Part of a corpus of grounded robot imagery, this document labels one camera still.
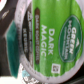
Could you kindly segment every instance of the dark green label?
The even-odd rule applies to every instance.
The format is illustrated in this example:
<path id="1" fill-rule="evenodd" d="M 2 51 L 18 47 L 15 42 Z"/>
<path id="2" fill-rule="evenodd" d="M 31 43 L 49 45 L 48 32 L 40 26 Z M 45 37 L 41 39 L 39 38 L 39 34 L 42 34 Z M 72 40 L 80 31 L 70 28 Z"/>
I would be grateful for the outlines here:
<path id="1" fill-rule="evenodd" d="M 81 25 L 77 17 L 72 15 L 66 20 L 60 33 L 59 52 L 62 61 L 74 61 L 81 47 L 81 43 Z"/>

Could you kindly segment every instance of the green label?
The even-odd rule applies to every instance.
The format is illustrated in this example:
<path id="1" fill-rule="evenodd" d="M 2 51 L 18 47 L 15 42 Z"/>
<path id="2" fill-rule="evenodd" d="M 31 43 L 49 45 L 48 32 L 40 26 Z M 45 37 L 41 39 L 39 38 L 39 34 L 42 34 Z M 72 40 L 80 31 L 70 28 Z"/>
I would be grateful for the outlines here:
<path id="1" fill-rule="evenodd" d="M 59 38 L 59 53 L 62 61 L 72 62 L 82 43 L 81 25 L 76 16 L 70 16 L 64 23 Z"/>

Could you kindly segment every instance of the green packaging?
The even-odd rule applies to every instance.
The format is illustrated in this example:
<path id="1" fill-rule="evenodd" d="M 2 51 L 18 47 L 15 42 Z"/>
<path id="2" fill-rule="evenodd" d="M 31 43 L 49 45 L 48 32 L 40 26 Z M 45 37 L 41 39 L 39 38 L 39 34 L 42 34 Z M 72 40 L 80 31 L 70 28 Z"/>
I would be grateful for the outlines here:
<path id="1" fill-rule="evenodd" d="M 12 76 L 17 78 L 19 69 L 19 49 L 18 49 L 18 35 L 15 22 L 12 21 L 6 32 L 6 47 L 9 69 Z"/>
<path id="2" fill-rule="evenodd" d="M 82 0 L 20 0 L 15 22 L 20 60 L 37 80 L 62 83 L 84 61 Z"/>

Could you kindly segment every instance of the package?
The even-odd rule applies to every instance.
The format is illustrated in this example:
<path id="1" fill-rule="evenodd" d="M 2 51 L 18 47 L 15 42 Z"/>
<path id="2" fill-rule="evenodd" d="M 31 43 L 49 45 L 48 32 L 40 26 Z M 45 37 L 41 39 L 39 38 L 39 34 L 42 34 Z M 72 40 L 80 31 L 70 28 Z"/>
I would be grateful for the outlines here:
<path id="1" fill-rule="evenodd" d="M 19 61 L 17 29 L 14 21 L 11 23 L 6 33 L 6 45 L 7 45 L 7 56 L 11 75 L 17 77 L 20 61 Z"/>
<path id="2" fill-rule="evenodd" d="M 62 83 L 84 62 L 84 0 L 19 0 L 20 61 L 43 83 Z"/>

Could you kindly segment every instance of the round container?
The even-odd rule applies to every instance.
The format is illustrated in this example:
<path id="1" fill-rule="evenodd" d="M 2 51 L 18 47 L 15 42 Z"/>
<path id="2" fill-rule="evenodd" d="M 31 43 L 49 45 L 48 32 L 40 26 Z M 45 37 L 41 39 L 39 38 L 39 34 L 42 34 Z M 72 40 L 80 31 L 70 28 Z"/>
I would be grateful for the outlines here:
<path id="1" fill-rule="evenodd" d="M 84 20 L 80 17 L 76 0 L 18 1 L 15 23 L 20 61 L 31 76 L 52 84 L 77 73 L 84 62 Z"/>

